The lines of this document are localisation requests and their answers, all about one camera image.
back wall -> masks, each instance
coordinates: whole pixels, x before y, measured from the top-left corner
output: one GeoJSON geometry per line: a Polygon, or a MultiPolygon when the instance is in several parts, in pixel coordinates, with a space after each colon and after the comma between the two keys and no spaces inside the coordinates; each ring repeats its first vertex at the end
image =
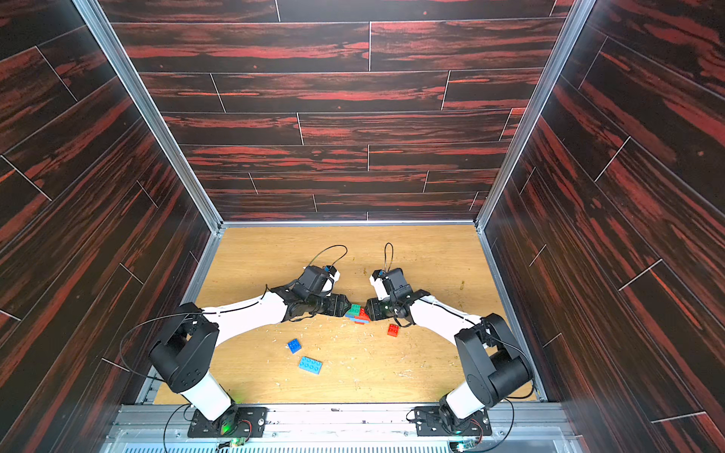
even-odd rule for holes
{"type": "Polygon", "coordinates": [[[473,219],[566,0],[102,0],[224,220],[473,219]]]}

aluminum frame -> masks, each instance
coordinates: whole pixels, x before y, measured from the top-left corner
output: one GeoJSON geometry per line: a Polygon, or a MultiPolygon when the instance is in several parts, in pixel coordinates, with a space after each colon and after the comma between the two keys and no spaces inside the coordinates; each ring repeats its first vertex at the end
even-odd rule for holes
{"type": "Polygon", "coordinates": [[[204,191],[199,179],[186,161],[181,148],[171,135],[169,127],[161,116],[159,109],[156,107],[146,86],[141,81],[136,68],[128,58],[126,50],[123,48],[121,41],[116,36],[108,18],[106,17],[101,5],[97,0],[72,0],[75,7],[80,12],[83,21],[93,34],[94,38],[101,47],[101,50],[108,58],[111,66],[115,70],[118,79],[126,88],[128,95],[138,108],[141,116],[156,137],[157,142],[161,146],[164,154],[169,159],[171,166],[178,175],[184,187],[188,191],[194,204],[199,208],[204,221],[206,222],[212,233],[217,233],[222,224],[222,217],[219,215],[217,208],[204,191]]]}
{"type": "Polygon", "coordinates": [[[479,231],[479,235],[488,224],[506,184],[511,179],[511,174],[523,153],[523,148],[526,146],[526,142],[529,141],[531,132],[534,131],[534,126],[539,119],[539,115],[554,89],[556,80],[559,78],[561,70],[564,68],[564,64],[569,58],[571,50],[574,48],[574,44],[579,38],[579,34],[582,28],[584,28],[584,23],[587,21],[595,2],[596,0],[576,0],[564,21],[564,26],[561,28],[551,55],[549,55],[549,59],[544,66],[539,83],[537,83],[534,89],[534,94],[531,95],[531,101],[529,101],[529,105],[526,107],[526,111],[521,118],[521,123],[511,140],[511,145],[501,164],[501,170],[496,175],[486,202],[476,218],[476,228],[479,231]]]}

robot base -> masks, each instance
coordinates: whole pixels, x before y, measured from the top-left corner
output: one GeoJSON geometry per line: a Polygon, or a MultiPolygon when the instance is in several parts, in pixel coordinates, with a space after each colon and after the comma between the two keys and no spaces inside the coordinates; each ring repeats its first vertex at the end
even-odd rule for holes
{"type": "MultiPolygon", "coordinates": [[[[415,425],[418,436],[481,436],[478,427],[469,421],[461,423],[462,431],[446,432],[444,422],[441,419],[440,406],[417,406],[413,409],[415,413],[415,425]]],[[[483,428],[483,436],[492,434],[489,415],[485,409],[471,414],[471,419],[478,422],[483,428]]]]}
{"type": "Polygon", "coordinates": [[[255,438],[262,437],[265,433],[265,424],[267,423],[266,407],[237,407],[233,417],[228,418],[228,428],[223,428],[225,424],[219,422],[210,422],[199,410],[194,411],[191,424],[188,427],[187,436],[198,439],[209,438],[255,438]],[[249,425],[244,421],[247,420],[252,424],[252,435],[249,435],[249,425]]]}

wooden tabletop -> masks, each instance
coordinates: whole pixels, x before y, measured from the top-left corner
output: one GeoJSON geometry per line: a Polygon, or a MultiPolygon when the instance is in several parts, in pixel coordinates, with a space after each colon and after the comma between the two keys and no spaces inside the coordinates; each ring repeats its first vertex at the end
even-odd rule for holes
{"type": "MultiPolygon", "coordinates": [[[[289,283],[320,250],[344,244],[349,252],[336,264],[341,278],[334,292],[365,306],[375,296],[368,278],[382,268],[388,241],[395,247],[393,268],[403,269],[413,290],[425,289],[465,312],[505,318],[472,225],[231,228],[196,304],[220,306],[260,296],[265,284],[289,283]]],[[[329,250],[315,264],[331,264],[341,251],[329,250]]],[[[388,336],[389,324],[318,315],[268,325],[221,344],[211,371],[240,403],[436,402],[463,382],[454,345],[417,326],[388,336]],[[286,344],[295,338],[302,350],[291,354],[286,344]],[[303,356],[323,363],[320,375],[298,368],[303,356]]],[[[527,383],[514,395],[530,389],[527,383]]],[[[184,402],[165,384],[155,400],[184,402]]]]}

black cable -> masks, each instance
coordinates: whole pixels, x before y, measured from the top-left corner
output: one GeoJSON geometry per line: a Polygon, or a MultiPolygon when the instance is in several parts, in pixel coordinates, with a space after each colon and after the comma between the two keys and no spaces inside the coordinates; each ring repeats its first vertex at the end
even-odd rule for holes
{"type": "Polygon", "coordinates": [[[393,247],[393,244],[386,243],[385,247],[383,247],[383,271],[390,272],[390,267],[393,265],[393,254],[395,253],[395,248],[393,247]],[[390,246],[390,264],[388,264],[388,246],[390,246]],[[388,264],[388,270],[385,270],[385,265],[388,264]]]}
{"type": "Polygon", "coordinates": [[[166,425],[164,425],[164,433],[163,433],[163,435],[162,435],[162,437],[161,437],[161,439],[162,439],[162,443],[164,444],[164,452],[165,452],[165,453],[169,453],[169,451],[168,451],[168,450],[166,450],[166,429],[167,429],[167,428],[169,427],[169,422],[171,422],[171,419],[173,418],[174,414],[175,414],[175,413],[176,413],[176,412],[177,412],[177,411],[178,411],[179,409],[181,409],[181,408],[182,408],[182,407],[184,407],[184,406],[191,406],[191,403],[187,403],[187,404],[182,404],[181,406],[179,406],[179,407],[177,407],[176,409],[174,409],[174,412],[171,412],[171,415],[169,416],[169,420],[166,420],[166,425]]]}
{"type": "Polygon", "coordinates": [[[504,399],[505,399],[506,401],[508,401],[508,404],[511,404],[511,426],[509,426],[509,427],[508,427],[508,432],[506,433],[506,435],[505,435],[505,436],[503,436],[503,439],[501,439],[500,441],[498,441],[498,442],[496,443],[496,445],[492,446],[491,448],[488,448],[488,449],[485,449],[485,450],[469,450],[470,452],[475,452],[475,453],[484,453],[484,452],[490,452],[490,451],[491,451],[491,450],[493,450],[494,448],[496,448],[496,447],[498,447],[499,445],[501,445],[501,444],[503,443],[503,441],[505,441],[505,440],[506,440],[506,438],[508,437],[508,435],[509,435],[509,434],[511,434],[511,430],[513,429],[513,418],[514,418],[514,416],[515,416],[515,410],[513,409],[513,403],[511,402],[511,400],[510,400],[510,399],[508,399],[508,398],[504,398],[504,399]]]}
{"type": "Polygon", "coordinates": [[[141,327],[144,324],[153,323],[154,321],[162,320],[162,319],[165,319],[167,317],[174,317],[174,316],[181,316],[181,315],[187,316],[187,315],[195,315],[195,314],[196,315],[200,315],[201,313],[174,313],[173,315],[159,316],[159,317],[155,317],[155,318],[152,318],[150,320],[147,320],[147,321],[143,321],[141,324],[138,324],[138,325],[130,328],[128,330],[128,332],[126,332],[126,334],[123,336],[123,338],[121,338],[121,342],[118,344],[118,356],[120,357],[121,363],[123,363],[123,366],[126,367],[126,369],[128,369],[128,371],[130,373],[133,373],[135,375],[139,375],[142,378],[153,379],[154,381],[159,381],[159,382],[166,382],[163,379],[159,379],[159,378],[156,378],[154,376],[149,376],[149,375],[146,375],[146,374],[143,374],[143,373],[139,373],[138,371],[131,370],[131,367],[128,366],[128,363],[126,363],[126,359],[123,356],[123,344],[126,341],[126,339],[128,338],[128,336],[131,334],[131,332],[133,332],[134,330],[136,330],[137,328],[141,327]]]}
{"type": "Polygon", "coordinates": [[[332,264],[330,265],[330,267],[333,267],[333,266],[335,265],[335,263],[336,263],[336,262],[338,262],[338,261],[339,261],[340,259],[342,259],[342,258],[343,258],[343,257],[344,257],[345,255],[347,255],[347,247],[346,247],[346,246],[344,246],[344,245],[342,245],[342,244],[335,244],[335,245],[333,245],[333,246],[329,246],[329,247],[328,247],[327,249],[324,249],[324,250],[323,250],[323,251],[321,251],[320,253],[316,254],[316,255],[315,255],[315,257],[314,257],[314,258],[312,258],[312,261],[310,261],[310,263],[309,263],[309,264],[308,264],[307,266],[310,266],[310,265],[312,265],[312,263],[314,263],[314,262],[315,262],[315,260],[317,259],[317,257],[319,257],[319,256],[320,256],[320,255],[321,255],[322,253],[324,253],[324,252],[326,252],[326,251],[328,251],[329,249],[332,249],[332,248],[334,248],[334,247],[343,247],[343,248],[345,249],[345,253],[343,253],[343,254],[342,254],[342,256],[341,256],[340,258],[338,258],[338,259],[336,259],[336,260],[334,260],[334,261],[332,262],[332,264]]]}
{"type": "Polygon", "coordinates": [[[265,284],[265,292],[262,293],[262,296],[260,296],[259,300],[257,300],[254,304],[247,305],[245,307],[233,308],[231,310],[225,310],[223,312],[202,312],[202,315],[223,315],[224,313],[238,312],[239,310],[253,307],[254,305],[259,304],[262,301],[262,299],[265,298],[265,296],[267,295],[267,292],[269,292],[269,290],[270,290],[269,286],[265,284]]]}

